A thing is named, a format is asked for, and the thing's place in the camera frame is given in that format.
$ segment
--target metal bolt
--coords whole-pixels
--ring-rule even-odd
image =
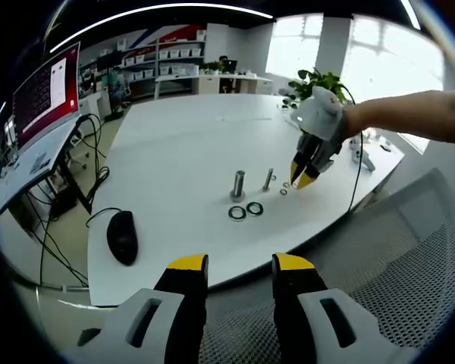
[[[270,189],[271,177],[273,175],[273,168],[268,169],[268,175],[266,176],[265,184],[263,185],[263,191],[268,191]]]
[[[244,199],[244,191],[243,191],[243,183],[244,183],[244,171],[236,172],[234,176],[234,188],[229,194],[233,202],[241,202]]]

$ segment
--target green plant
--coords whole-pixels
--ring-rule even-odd
[[[342,89],[346,87],[340,82],[340,77],[335,76],[333,73],[328,72],[326,74],[321,74],[319,70],[315,67],[313,72],[307,70],[299,70],[298,77],[300,81],[293,80],[288,83],[294,93],[288,95],[286,99],[283,100],[282,108],[298,108],[297,101],[303,101],[308,99],[312,95],[314,86],[321,86],[326,89],[329,89],[333,92],[340,102],[346,102],[346,97],[342,93]]]
[[[213,62],[202,63],[199,66],[199,68],[201,70],[211,70],[211,71],[222,72],[224,70],[224,65],[220,61],[213,61]]]

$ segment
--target ceiling light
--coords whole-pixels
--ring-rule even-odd
[[[3,111],[4,107],[5,107],[5,105],[7,105],[7,102],[6,102],[6,101],[3,102],[3,104],[2,104],[2,106],[1,106],[1,108],[0,108],[0,114],[2,113],[2,111]]]
[[[64,44],[69,42],[70,40],[76,38],[80,34],[83,34],[87,32],[88,30],[91,30],[94,27],[97,27],[98,25],[107,23],[111,20],[118,19],[119,17],[125,17],[127,15],[135,14],[135,13],[140,13],[141,11],[148,11],[148,10],[156,10],[156,9],[165,9],[165,8],[185,8],[185,7],[193,7],[193,8],[219,8],[219,9],[226,9],[226,10],[234,10],[234,11],[242,11],[243,13],[248,13],[248,14],[253,14],[253,15],[258,15],[260,17],[265,17],[267,19],[273,19],[271,15],[261,13],[259,11],[254,11],[250,9],[245,9],[245,8],[238,8],[237,6],[230,6],[230,5],[219,5],[219,4],[203,4],[203,3],[195,3],[195,2],[181,2],[178,4],[163,4],[163,5],[154,5],[154,6],[147,6],[145,8],[140,8],[140,9],[135,9],[135,10],[130,10],[130,11],[125,11],[124,13],[116,14],[113,15],[112,17],[107,17],[106,19],[103,19],[101,21],[98,21],[97,23],[91,24],[86,28],[83,28],[79,32],[73,34],[72,36],[69,36],[68,38],[64,39],[62,42],[57,44],[55,47],[53,47],[49,53],[53,53],[59,48],[61,48]]]
[[[401,4],[403,4],[404,10],[406,10],[409,20],[413,25],[413,28],[421,30],[422,28],[419,26],[418,18],[416,17],[415,11],[413,10],[413,7],[410,4],[410,0],[401,0]]]

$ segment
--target white table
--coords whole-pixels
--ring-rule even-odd
[[[160,76],[155,79],[154,100],[160,96],[160,84],[167,81],[192,80],[193,91],[197,95],[219,93],[219,80],[228,78],[241,80],[240,93],[261,93],[270,94],[273,81],[268,78],[247,76],[244,74],[200,74],[197,76],[168,75]]]
[[[0,178],[0,213],[6,210],[15,196],[27,191],[54,171],[59,155],[77,127],[77,119],[78,117],[72,118],[57,127],[52,125],[54,128],[24,150],[7,174]],[[49,163],[32,173],[32,167],[41,155],[44,155],[42,160],[49,160]]]
[[[278,109],[282,98],[259,95],[186,96],[132,106],[106,160],[109,179],[93,212],[133,212],[140,244],[126,267],[111,254],[106,229],[115,212],[91,221],[88,275],[91,303],[118,305],[142,287],[153,288],[165,267],[181,256],[209,254],[209,286],[271,261],[307,241],[349,207],[358,165],[345,143],[335,163],[303,190],[279,190],[288,180],[300,131]],[[354,205],[397,166],[403,153],[365,145],[376,170],[361,170]],[[261,191],[269,168],[276,181]],[[259,217],[234,222],[228,195],[234,173],[246,172],[246,204],[263,204]]]

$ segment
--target computer monitor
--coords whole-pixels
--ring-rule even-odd
[[[59,125],[60,120],[79,112],[79,47],[79,43],[74,44],[49,59],[15,90],[14,124],[19,148],[49,125]]]
[[[224,65],[224,72],[233,74],[236,71],[237,61],[233,59],[225,59],[222,63]]]

